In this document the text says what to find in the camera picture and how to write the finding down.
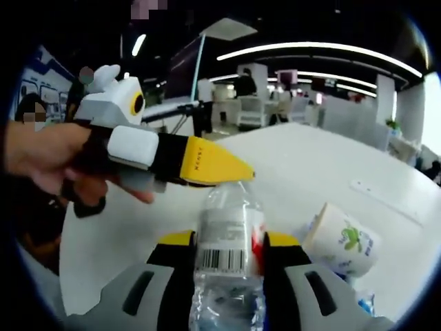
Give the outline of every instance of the human hand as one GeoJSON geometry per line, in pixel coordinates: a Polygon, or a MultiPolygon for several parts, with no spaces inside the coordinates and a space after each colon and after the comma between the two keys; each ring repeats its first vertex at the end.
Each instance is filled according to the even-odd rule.
{"type": "MultiPolygon", "coordinates": [[[[73,123],[35,132],[33,126],[11,122],[6,135],[6,169],[11,174],[30,177],[43,191],[55,195],[60,195],[63,181],[69,179],[84,204],[97,205],[107,193],[106,180],[121,185],[118,177],[90,176],[69,166],[89,135],[89,129],[73,123]]],[[[122,188],[142,202],[153,202],[151,192],[122,188]]]]}

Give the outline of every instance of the white desk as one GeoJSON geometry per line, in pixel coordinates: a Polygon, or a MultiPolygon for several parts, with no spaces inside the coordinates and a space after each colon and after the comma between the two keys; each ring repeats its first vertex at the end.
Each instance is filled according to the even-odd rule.
{"type": "MultiPolygon", "coordinates": [[[[438,259],[441,190],[423,174],[356,141],[288,123],[219,141],[256,169],[253,183],[270,230],[293,232],[330,201],[383,238],[377,264],[357,288],[373,290],[376,311],[396,321],[414,302],[438,259]],[[354,179],[418,213],[418,226],[353,191],[354,179]]],[[[152,205],[110,187],[103,214],[77,219],[68,208],[61,241],[60,280],[65,310],[82,314],[101,288],[129,265],[145,261],[159,236],[196,228],[206,189],[168,185],[152,205]]]]}

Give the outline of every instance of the black ceiling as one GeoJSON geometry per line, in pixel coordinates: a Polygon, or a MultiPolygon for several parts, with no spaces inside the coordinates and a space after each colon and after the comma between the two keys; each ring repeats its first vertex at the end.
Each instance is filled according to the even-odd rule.
{"type": "Polygon", "coordinates": [[[418,83],[415,75],[390,63],[353,52],[329,49],[291,48],[247,54],[224,61],[216,57],[243,48],[289,41],[322,41],[359,46],[392,56],[421,72],[427,72],[419,47],[413,41],[409,20],[398,10],[379,10],[373,6],[355,6],[355,1],[327,1],[324,6],[314,1],[300,4],[294,9],[258,12],[257,10],[154,10],[148,20],[129,20],[103,24],[100,28],[59,27],[57,33],[48,35],[45,46],[70,70],[77,74],[83,66],[92,69],[107,63],[120,63],[123,71],[140,80],[167,74],[170,57],[198,36],[199,32],[223,17],[230,17],[257,29],[257,33],[235,41],[208,38],[204,47],[201,71],[209,76],[236,72],[240,63],[258,61],[269,67],[270,75],[279,69],[325,72],[375,83],[377,70],[360,64],[342,62],[358,61],[397,74],[396,85],[412,86],[418,83]],[[136,38],[147,35],[136,57],[131,55],[136,38]],[[123,36],[123,58],[120,41],[123,36]]]}

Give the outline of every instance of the paper cup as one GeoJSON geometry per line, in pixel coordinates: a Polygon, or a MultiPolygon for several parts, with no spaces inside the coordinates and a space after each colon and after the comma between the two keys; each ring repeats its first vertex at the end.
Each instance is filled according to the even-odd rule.
{"type": "Polygon", "coordinates": [[[339,274],[361,277],[375,264],[381,239],[339,208],[326,203],[302,247],[314,262],[339,274]]]}

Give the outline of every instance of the white table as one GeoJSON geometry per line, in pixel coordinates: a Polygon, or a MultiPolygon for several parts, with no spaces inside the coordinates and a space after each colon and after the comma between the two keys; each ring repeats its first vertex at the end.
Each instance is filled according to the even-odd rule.
{"type": "MultiPolygon", "coordinates": [[[[330,201],[383,238],[382,254],[356,287],[373,290],[378,314],[398,320],[415,301],[438,260],[441,190],[385,153],[296,123],[255,130],[219,143],[256,169],[253,183],[270,230],[293,232],[330,201]],[[405,205],[421,225],[349,187],[361,180],[389,202],[405,205]]],[[[196,227],[206,189],[168,185],[152,205],[111,186],[103,214],[77,219],[68,208],[61,241],[65,310],[82,314],[101,288],[129,265],[145,261],[159,236],[196,227]]]]}

